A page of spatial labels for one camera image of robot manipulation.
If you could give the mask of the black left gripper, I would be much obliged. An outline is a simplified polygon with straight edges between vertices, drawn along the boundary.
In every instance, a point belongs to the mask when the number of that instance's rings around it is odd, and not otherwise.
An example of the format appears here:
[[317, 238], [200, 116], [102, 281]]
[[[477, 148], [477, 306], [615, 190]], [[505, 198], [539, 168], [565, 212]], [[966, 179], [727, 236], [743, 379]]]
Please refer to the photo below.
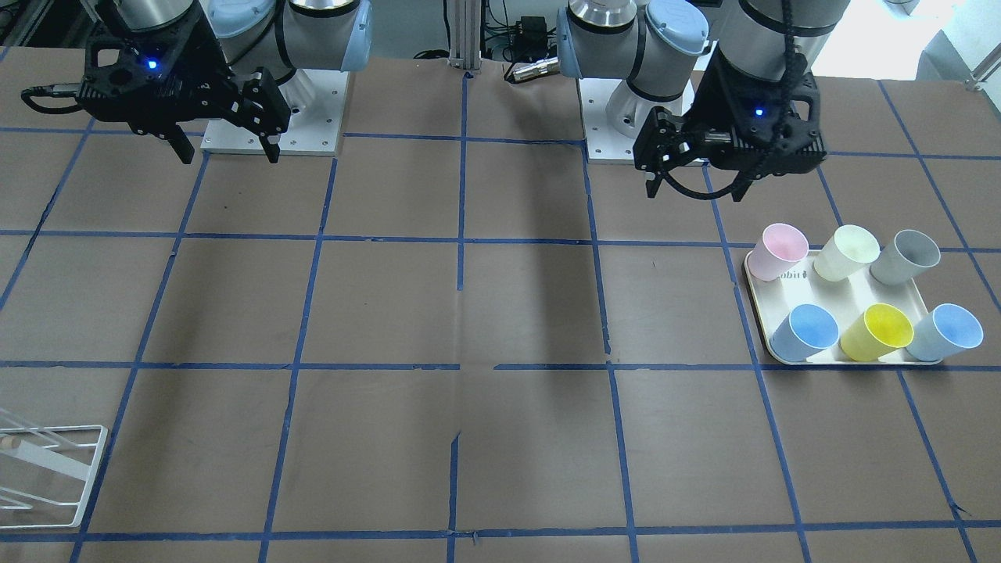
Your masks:
[[666, 117], [664, 107], [648, 111], [635, 142], [636, 170], [647, 171], [647, 198], [657, 196], [662, 172], [705, 158], [720, 170], [740, 171], [730, 183], [730, 197], [741, 202], [755, 181], [752, 168], [782, 120], [776, 150], [762, 174], [815, 170], [828, 156], [820, 126], [821, 96], [803, 54], [795, 54], [794, 69], [798, 76], [784, 106], [782, 83], [744, 74], [723, 54], [712, 54], [681, 125]]

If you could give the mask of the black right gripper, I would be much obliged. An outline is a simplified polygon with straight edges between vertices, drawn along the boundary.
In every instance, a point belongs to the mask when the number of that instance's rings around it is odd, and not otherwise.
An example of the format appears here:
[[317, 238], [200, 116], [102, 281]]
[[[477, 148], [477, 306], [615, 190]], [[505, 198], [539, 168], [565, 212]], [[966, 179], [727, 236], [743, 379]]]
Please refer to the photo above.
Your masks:
[[158, 135], [185, 165], [196, 149], [180, 122], [225, 119], [261, 136], [278, 163], [290, 107], [271, 72], [236, 75], [206, 16], [178, 16], [136, 29], [123, 16], [103, 16], [86, 43], [77, 102], [93, 117]]

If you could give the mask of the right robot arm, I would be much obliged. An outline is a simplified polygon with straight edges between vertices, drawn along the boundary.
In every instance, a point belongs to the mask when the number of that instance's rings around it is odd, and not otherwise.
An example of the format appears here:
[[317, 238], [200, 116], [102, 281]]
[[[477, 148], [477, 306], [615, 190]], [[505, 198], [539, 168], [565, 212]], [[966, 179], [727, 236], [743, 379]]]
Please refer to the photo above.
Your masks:
[[74, 101], [91, 117], [194, 149], [182, 124], [222, 119], [276, 163], [304, 69], [360, 71], [371, 57], [368, 1], [97, 1]]

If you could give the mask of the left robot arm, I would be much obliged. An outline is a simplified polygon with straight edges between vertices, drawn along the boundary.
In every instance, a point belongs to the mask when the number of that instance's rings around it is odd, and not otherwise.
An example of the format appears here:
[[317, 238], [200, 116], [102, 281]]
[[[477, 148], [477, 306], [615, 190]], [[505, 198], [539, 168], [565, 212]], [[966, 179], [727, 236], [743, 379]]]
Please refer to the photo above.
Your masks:
[[811, 66], [846, 1], [737, 1], [718, 31], [690, 1], [569, 1], [562, 75], [619, 80], [646, 193], [740, 202], [755, 181], [828, 156]]

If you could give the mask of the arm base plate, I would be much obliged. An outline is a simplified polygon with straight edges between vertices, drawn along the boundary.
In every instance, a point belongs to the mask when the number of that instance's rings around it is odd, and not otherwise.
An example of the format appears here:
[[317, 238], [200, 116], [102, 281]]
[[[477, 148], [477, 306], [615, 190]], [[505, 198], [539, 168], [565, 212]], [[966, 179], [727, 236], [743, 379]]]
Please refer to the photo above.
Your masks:
[[[279, 139], [282, 156], [336, 156], [350, 78], [350, 72], [300, 69], [280, 86], [292, 109], [289, 131]], [[224, 120], [208, 122], [200, 148], [218, 154], [264, 153], [260, 139]]]
[[578, 89], [587, 160], [633, 165], [633, 144], [657, 103], [637, 96], [625, 80], [584, 78]]

